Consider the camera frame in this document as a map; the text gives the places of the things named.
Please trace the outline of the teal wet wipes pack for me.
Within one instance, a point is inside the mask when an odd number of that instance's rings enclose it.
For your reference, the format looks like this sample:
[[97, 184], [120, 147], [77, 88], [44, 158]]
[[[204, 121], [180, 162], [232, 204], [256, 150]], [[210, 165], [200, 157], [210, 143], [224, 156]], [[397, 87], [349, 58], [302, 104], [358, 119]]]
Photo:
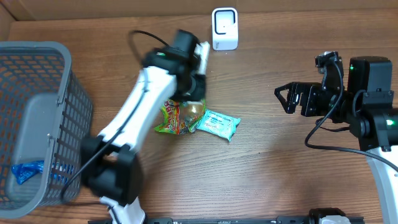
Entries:
[[230, 142], [240, 121], [240, 118], [206, 110], [197, 125], [197, 129], [225, 138]]

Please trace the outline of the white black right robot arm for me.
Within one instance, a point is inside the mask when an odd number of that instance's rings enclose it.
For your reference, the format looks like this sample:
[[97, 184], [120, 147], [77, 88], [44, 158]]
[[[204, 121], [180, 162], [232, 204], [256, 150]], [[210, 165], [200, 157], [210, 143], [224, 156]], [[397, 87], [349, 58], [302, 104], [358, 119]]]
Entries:
[[[374, 177], [384, 223], [397, 223], [397, 108], [391, 90], [392, 62], [387, 57], [361, 56], [349, 61], [348, 81], [343, 81], [342, 58], [337, 52], [315, 57], [323, 76], [320, 83], [290, 82], [274, 90], [287, 114], [301, 106], [305, 117], [318, 117], [304, 144], [312, 149], [364, 155]], [[359, 149], [321, 146], [309, 142], [330, 119], [346, 123], [339, 131], [358, 138]]]

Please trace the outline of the colourful gummy candy bag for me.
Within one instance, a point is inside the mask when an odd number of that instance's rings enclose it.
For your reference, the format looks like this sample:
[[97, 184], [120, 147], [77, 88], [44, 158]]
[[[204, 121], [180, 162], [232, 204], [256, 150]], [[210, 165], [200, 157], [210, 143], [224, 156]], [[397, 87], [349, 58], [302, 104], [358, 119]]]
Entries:
[[164, 121], [154, 128], [158, 133], [185, 134], [193, 133], [206, 110], [205, 99], [200, 101], [174, 101], [168, 99], [160, 111]]

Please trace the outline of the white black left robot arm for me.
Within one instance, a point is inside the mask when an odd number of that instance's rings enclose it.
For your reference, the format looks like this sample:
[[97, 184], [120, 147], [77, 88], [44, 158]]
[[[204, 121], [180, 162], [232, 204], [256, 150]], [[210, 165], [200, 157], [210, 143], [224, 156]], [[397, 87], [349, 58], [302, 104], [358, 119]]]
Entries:
[[139, 202], [144, 174], [138, 152], [168, 99], [204, 99], [209, 54], [208, 42], [178, 30], [171, 44], [154, 48], [140, 60], [137, 82], [113, 120], [96, 137], [82, 140], [81, 181], [107, 206], [111, 223], [146, 223]]

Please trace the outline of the blue snack wrapper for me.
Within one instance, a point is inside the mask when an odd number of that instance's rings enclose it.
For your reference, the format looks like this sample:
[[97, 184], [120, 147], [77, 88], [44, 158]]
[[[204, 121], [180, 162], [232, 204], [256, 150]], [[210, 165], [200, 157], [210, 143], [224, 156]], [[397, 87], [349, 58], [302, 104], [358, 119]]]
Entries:
[[[60, 162], [53, 162], [51, 169], [55, 172], [50, 173], [50, 177], [53, 180], [61, 180], [62, 182], [68, 182], [68, 177], [64, 174], [73, 174], [75, 166], [71, 164], [61, 164]], [[44, 171], [44, 161], [32, 161], [11, 166], [11, 172], [16, 177], [16, 182], [22, 185], [28, 181], [31, 177], [36, 174], [42, 174]]]

